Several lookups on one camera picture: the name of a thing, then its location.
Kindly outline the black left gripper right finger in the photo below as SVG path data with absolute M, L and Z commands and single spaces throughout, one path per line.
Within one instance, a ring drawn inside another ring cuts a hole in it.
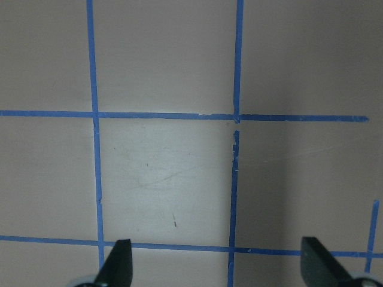
M 382 286 L 371 276 L 353 276 L 316 237 L 302 237 L 300 274 L 309 287 Z

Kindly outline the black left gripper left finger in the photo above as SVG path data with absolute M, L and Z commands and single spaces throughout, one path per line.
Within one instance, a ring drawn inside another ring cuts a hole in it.
M 93 280 L 77 279 L 70 286 L 130 287 L 132 284 L 132 244 L 130 239 L 115 242 Z

